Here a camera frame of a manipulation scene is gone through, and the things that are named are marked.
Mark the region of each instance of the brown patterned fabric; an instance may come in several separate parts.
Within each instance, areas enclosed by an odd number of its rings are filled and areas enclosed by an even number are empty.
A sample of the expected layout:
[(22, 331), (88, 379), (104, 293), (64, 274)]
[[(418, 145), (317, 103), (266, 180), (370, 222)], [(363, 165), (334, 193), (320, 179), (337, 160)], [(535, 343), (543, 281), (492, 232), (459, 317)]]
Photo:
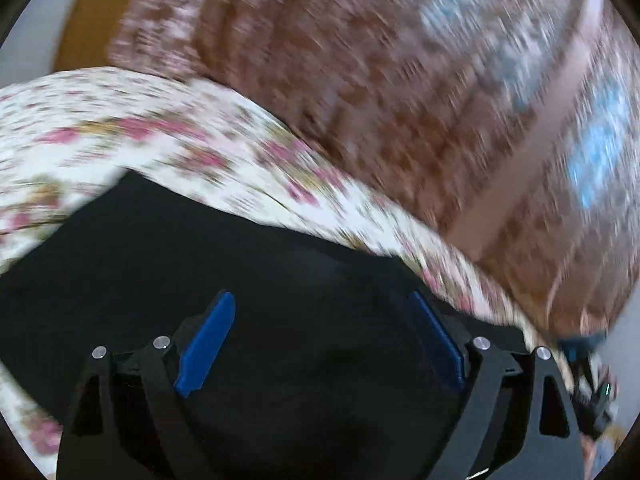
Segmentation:
[[(134, 0), (111, 59), (133, 70), (207, 75), (230, 86), (446, 235), (526, 139), (566, 61), (583, 2)], [(593, 111), (579, 102), (576, 109), (575, 124)], [(558, 137), (567, 135), (558, 128)], [(565, 155), (558, 152), (549, 168), (561, 172)], [(545, 178), (536, 179), (536, 196), (548, 192), (549, 168), (540, 167)], [(605, 178), (606, 169), (594, 171), (581, 178)], [(544, 215), (555, 197), (537, 199), (539, 206), (532, 200), (516, 206), (479, 263), (553, 334), (607, 326), (636, 280), (635, 259), (625, 255), (619, 267), (605, 257), (589, 267), (574, 262), (571, 250), (543, 253), (536, 245), (549, 245), (560, 233), (533, 216)], [(520, 221), (543, 227), (529, 237)], [(589, 276), (589, 269), (594, 282), (611, 274), (609, 295), (587, 307), (608, 312), (598, 322), (584, 321), (591, 318), (583, 312), (583, 291), (572, 285), (574, 272)]]
[(538, 326), (606, 330), (640, 270), (640, 50), (606, 4), (575, 112), (481, 260)]

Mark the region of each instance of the white floral blanket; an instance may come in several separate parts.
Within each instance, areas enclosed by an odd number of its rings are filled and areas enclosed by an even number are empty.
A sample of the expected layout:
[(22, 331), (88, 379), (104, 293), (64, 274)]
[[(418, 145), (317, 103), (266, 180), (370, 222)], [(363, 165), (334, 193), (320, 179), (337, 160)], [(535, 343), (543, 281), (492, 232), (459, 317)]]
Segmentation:
[[(123, 168), (257, 222), (400, 254), (456, 308), (521, 327), (530, 348), (543, 344), (464, 256), (257, 105), (208, 81), (185, 85), (114, 68), (57, 73), (0, 90), (0, 272)], [(0, 412), (52, 479), (61, 427), (1, 364)]]

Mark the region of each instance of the blue plastic tab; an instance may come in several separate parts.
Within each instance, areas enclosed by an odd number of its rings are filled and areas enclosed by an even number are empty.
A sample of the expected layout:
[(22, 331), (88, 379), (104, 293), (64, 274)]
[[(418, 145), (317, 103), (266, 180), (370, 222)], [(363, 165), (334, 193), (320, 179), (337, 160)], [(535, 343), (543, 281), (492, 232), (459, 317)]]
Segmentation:
[(183, 399), (201, 389), (235, 318), (236, 302), (230, 292), (225, 292), (180, 356), (174, 387)]
[(422, 342), (425, 357), (436, 375), (455, 391), (465, 390), (462, 353), (419, 292), (407, 301), (408, 313)]

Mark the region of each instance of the silver screw head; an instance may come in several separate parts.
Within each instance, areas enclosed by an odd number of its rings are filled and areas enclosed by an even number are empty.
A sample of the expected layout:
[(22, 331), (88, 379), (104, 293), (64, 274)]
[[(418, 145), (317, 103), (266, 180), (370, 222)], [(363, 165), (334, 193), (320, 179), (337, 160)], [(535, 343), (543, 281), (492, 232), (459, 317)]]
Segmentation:
[(551, 350), (549, 348), (545, 348), (543, 346), (538, 347), (536, 350), (536, 354), (538, 357), (544, 361), (549, 361), (551, 359)]
[(171, 344), (171, 340), (168, 336), (160, 335), (154, 339), (154, 348), (163, 350)]
[(102, 359), (105, 355), (107, 355), (107, 349), (104, 346), (97, 346), (91, 352), (91, 357), (94, 359)]
[(487, 338), (479, 335), (474, 338), (474, 346), (478, 350), (488, 350), (491, 347), (491, 342)]

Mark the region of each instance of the brown blanket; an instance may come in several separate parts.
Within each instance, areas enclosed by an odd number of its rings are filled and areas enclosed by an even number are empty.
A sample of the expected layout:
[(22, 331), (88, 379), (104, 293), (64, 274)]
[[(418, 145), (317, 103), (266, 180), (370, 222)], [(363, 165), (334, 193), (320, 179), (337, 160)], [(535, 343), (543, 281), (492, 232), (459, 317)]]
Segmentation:
[(135, 0), (111, 59), (238, 90), (575, 335), (637, 275), (628, 39), (604, 0)]

